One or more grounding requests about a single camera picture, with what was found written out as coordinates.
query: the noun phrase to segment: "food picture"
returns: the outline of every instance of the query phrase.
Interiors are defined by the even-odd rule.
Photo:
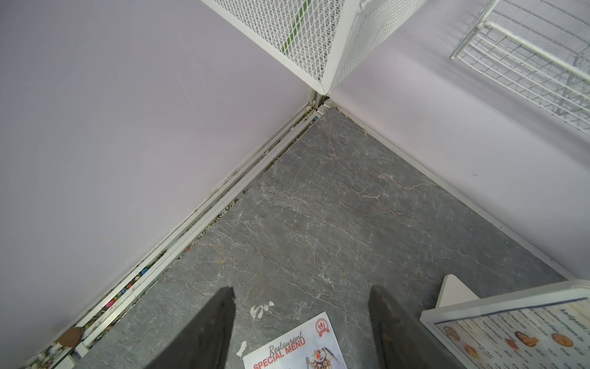
[[[443,329],[444,329],[445,334],[447,334],[447,337],[449,337],[453,341],[460,341],[461,340],[461,337],[459,337],[459,334],[457,333],[457,331],[453,327],[447,325]]]
[[[518,345],[516,344],[516,342],[513,339],[505,338],[504,341],[506,342],[506,344],[508,346],[510,346],[511,349],[518,350]]]
[[[528,347],[535,347],[539,343],[539,340],[536,337],[529,337],[523,332],[514,332],[514,335],[520,340],[520,342]]]
[[[326,347],[313,351],[313,355],[306,358],[307,367],[312,369],[332,369],[332,360],[339,363]]]
[[[565,346],[565,347],[572,347],[573,346],[573,341],[571,339],[569,339],[568,337],[565,337],[562,334],[554,333],[551,335],[551,338],[553,338],[553,340],[555,342],[557,342],[558,344],[560,344],[561,346]]]
[[[476,359],[480,359],[479,354],[477,353],[477,350],[473,348],[473,346],[471,345],[465,345],[463,346],[463,348],[465,349],[465,352],[470,354],[471,356],[473,356]]]

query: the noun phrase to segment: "white paper fragment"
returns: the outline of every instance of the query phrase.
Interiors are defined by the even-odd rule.
[[[248,342],[242,341],[242,346],[240,346],[240,350],[238,352],[236,352],[235,354],[238,355],[239,357],[242,357],[242,354],[244,353],[244,350],[246,350],[246,345],[247,344],[248,344]]]
[[[256,318],[256,312],[258,311],[258,307],[257,306],[252,306],[250,308],[250,315],[252,315],[252,319]]]

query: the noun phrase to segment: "white wire basket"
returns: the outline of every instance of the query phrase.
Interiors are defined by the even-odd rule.
[[[328,95],[426,0],[202,1]]]
[[[590,135],[590,0],[489,0],[451,58]]]

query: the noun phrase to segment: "lavender wall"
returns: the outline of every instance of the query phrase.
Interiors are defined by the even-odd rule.
[[[0,366],[71,324],[308,91],[198,0],[3,2]]]
[[[588,140],[448,59],[483,3],[429,0],[332,97],[572,273],[590,279]]]

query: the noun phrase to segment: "restaurant menu flyer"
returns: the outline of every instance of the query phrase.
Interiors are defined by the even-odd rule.
[[[245,369],[346,369],[323,312],[244,357]]]
[[[590,369],[590,300],[493,312],[435,323],[483,369]]]

